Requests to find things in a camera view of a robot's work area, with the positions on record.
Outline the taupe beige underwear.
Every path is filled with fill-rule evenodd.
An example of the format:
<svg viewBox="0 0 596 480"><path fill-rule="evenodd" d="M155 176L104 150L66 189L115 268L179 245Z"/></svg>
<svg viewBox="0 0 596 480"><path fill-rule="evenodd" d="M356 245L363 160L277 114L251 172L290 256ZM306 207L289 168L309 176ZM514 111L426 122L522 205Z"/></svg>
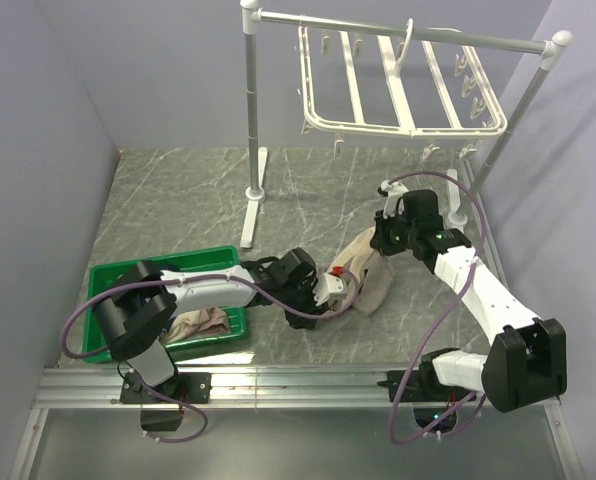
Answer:
<svg viewBox="0 0 596 480"><path fill-rule="evenodd" d="M374 227L362 231L329 265L329 272L335 267L348 270L341 275L348 293L343 300L330 303L328 313L337 313L354 299L351 309L368 318L386 299L395 271L390 259L370 246L374 233Z"/></svg>

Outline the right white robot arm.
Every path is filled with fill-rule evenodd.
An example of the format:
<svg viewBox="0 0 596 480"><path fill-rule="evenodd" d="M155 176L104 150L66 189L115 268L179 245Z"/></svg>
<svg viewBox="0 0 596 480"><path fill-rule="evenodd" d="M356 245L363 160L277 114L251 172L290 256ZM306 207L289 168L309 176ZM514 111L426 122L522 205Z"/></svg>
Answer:
<svg viewBox="0 0 596 480"><path fill-rule="evenodd" d="M438 400L452 388L485 394L506 413L567 389L566 332L555 319L541 319L522 305L481 260L458 229L448 229L435 192L384 182L386 202L374 217L372 249L383 256L405 251L451 290L484 331L490 349L471 354L441 349L423 355L411 385Z"/></svg>

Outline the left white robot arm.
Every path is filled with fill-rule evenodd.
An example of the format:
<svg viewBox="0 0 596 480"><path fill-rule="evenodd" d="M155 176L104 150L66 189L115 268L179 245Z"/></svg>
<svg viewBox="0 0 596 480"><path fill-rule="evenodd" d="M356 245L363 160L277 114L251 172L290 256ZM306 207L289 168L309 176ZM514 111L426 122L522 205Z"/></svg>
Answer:
<svg viewBox="0 0 596 480"><path fill-rule="evenodd" d="M154 400L167 402L180 388L177 368L159 340L170 320L217 307L277 303L291 327L313 329L317 317L345 291L339 278L318 273L313 259L295 248L280 258L208 272L171 271L153 261L139 262L92 311L112 358L128 363Z"/></svg>

